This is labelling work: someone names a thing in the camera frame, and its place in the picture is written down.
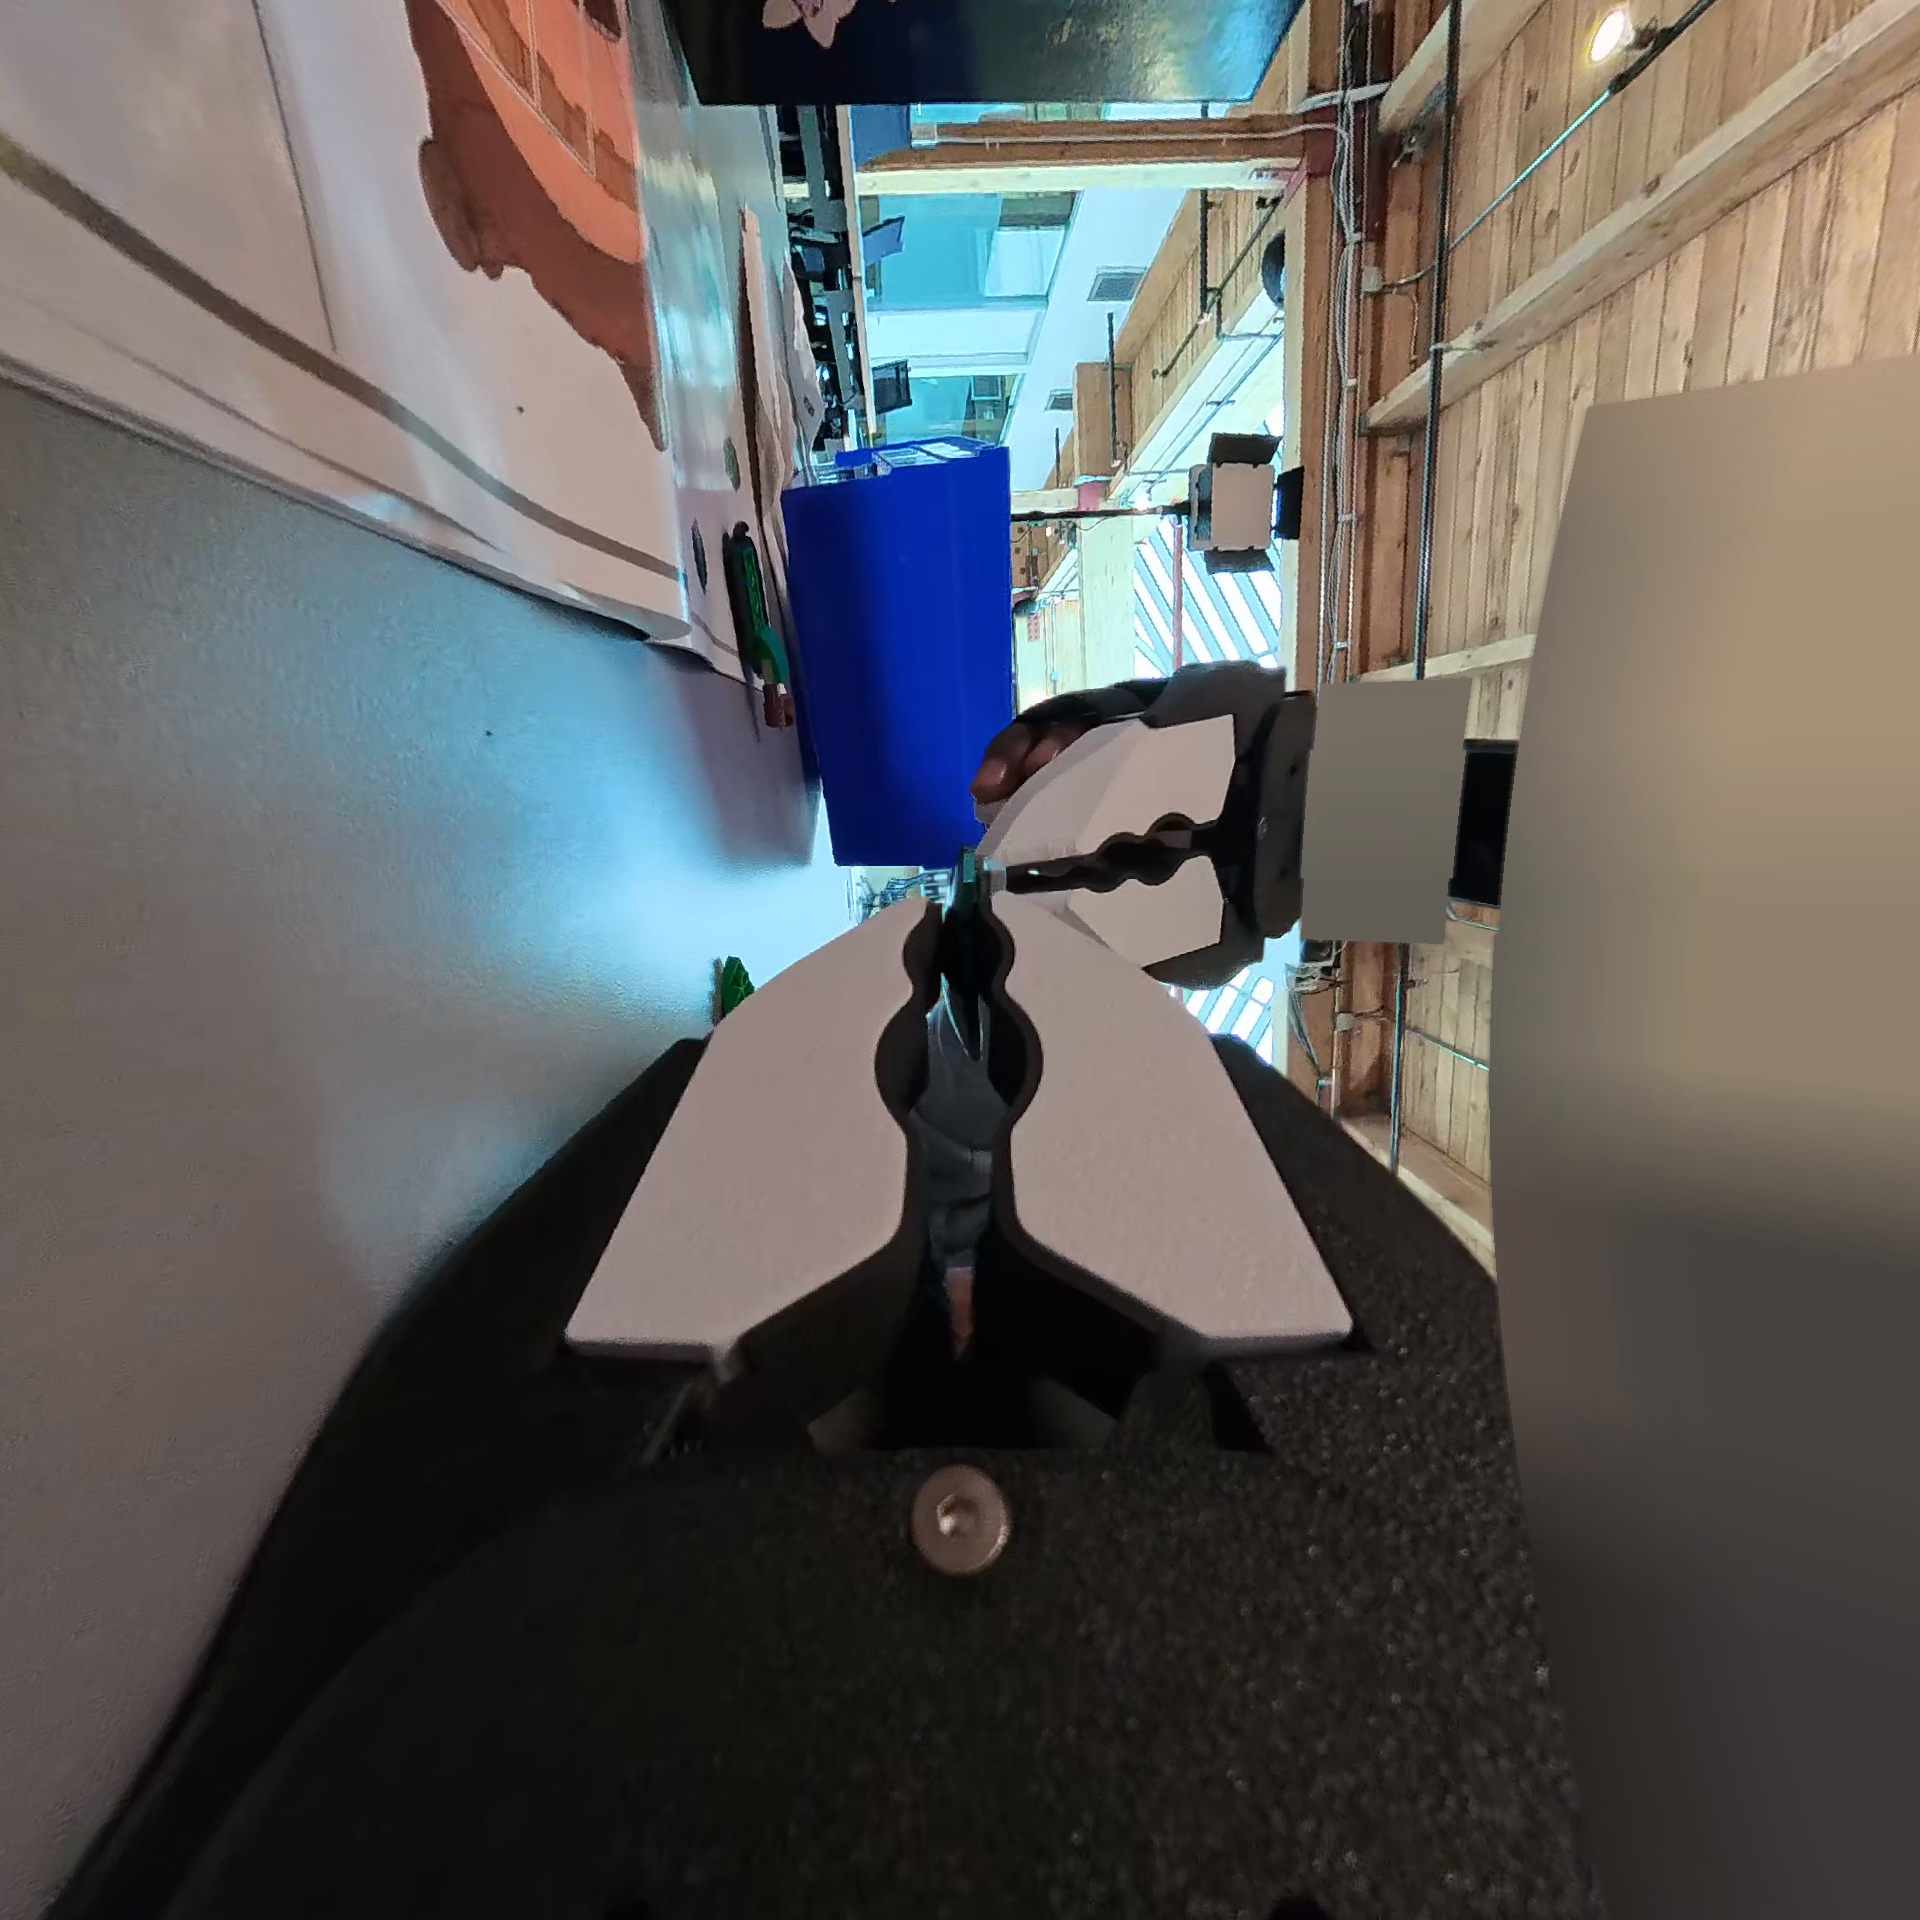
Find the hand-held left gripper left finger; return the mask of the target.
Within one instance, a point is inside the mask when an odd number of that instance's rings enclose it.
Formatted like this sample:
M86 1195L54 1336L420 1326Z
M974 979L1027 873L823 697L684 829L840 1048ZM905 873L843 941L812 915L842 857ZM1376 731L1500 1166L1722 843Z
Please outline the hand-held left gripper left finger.
M890 904L719 1021L571 1310L571 1348L732 1360L897 1236L907 1139L880 1041L898 1017L924 1041L907 950L926 929L926 902Z

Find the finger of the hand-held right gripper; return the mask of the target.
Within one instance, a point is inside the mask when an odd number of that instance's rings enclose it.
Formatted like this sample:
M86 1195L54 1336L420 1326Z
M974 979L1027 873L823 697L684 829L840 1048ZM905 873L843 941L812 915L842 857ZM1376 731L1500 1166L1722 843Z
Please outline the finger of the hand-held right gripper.
M1142 718L1094 727L1000 805L978 857L1003 869L1086 859L1146 841L1163 822L1212 824L1238 761L1226 712L1175 727Z
M1011 979L1233 979L1231 904L1208 857L994 861Z

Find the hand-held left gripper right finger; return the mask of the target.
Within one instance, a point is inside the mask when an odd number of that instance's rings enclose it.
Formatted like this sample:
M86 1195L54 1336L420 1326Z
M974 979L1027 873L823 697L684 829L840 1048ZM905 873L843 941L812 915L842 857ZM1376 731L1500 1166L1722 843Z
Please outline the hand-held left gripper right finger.
M1343 1345L1353 1315L1210 1031L1044 908L1002 895L998 916L1041 1046L1011 1131L1025 1236L1200 1352Z

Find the small green brick leaf piece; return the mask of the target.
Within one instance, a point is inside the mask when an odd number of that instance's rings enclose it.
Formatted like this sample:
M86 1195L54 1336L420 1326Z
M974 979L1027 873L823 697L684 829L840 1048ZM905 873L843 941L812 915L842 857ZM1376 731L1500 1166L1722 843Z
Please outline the small green brick leaf piece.
M993 985L1000 964L993 933L993 873L974 848L963 848L944 902L935 957L944 993L953 1001L978 1003Z

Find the grey desk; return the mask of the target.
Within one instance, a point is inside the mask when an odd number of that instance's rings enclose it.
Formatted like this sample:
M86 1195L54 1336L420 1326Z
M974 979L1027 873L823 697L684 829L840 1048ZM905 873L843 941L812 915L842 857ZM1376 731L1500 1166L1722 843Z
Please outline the grey desk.
M372 1334L848 925L687 656L4 385L4 1916L144 1763Z

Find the person's right hand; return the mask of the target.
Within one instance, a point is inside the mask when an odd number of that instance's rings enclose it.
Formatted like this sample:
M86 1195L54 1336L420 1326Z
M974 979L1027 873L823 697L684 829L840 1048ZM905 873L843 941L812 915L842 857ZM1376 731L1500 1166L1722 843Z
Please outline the person's right hand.
M998 806L1081 735L1142 718L1159 695L1161 681L1138 679L1054 695L1025 708L993 737L976 767L972 800L978 820L988 822Z

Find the blue plastic bin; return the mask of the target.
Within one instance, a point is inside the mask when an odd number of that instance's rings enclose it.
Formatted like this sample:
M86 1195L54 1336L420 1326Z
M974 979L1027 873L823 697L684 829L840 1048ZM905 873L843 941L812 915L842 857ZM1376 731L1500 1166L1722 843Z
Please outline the blue plastic bin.
M840 454L782 493L800 720L843 869L947 871L1016 718L1012 476L1002 445Z

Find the studio light panel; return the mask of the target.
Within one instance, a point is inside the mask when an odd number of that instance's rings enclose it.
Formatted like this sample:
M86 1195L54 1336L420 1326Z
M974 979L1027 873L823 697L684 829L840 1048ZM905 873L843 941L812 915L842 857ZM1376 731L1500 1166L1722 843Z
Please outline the studio light panel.
M1210 576L1271 571L1303 523L1306 468L1281 467L1275 435L1215 435L1208 459L1188 468L1185 540Z

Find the green markers on table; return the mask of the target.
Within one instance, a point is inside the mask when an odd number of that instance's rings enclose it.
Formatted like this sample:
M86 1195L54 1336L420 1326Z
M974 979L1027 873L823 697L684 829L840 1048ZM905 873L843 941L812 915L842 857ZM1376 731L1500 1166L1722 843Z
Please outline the green markers on table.
M744 681L759 695L762 723L788 731L799 724L793 670L747 521L723 534L723 561Z

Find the dark flower-print box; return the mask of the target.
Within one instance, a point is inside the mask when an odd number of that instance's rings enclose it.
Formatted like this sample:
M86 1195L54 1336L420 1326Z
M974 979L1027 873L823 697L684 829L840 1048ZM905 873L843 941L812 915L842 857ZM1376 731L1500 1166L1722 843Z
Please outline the dark flower-print box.
M1300 3L663 3L707 105L1248 102Z

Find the white instruction booklet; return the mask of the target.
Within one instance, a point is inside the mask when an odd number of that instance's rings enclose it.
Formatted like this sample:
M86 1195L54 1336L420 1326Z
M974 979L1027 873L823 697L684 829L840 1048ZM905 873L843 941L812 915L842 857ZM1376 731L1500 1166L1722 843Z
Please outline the white instruction booklet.
M736 675L658 5L4 5L4 373Z

